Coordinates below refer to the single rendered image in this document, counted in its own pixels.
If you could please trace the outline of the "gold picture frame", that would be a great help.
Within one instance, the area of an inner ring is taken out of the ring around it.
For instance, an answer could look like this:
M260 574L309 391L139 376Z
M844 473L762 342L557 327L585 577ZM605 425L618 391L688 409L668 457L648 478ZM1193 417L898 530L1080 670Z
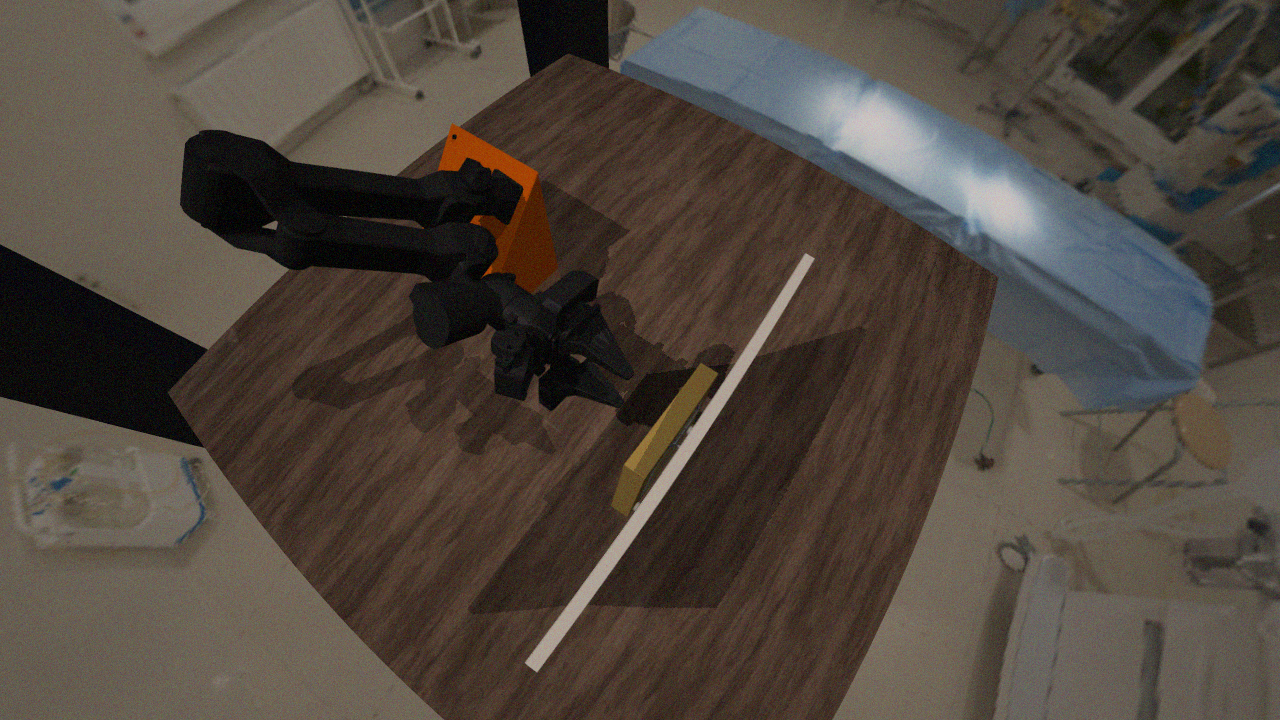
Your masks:
M713 386L717 372L700 364L678 395L625 462L612 507L628 518L640 498L689 432ZM676 443L673 443L676 441Z

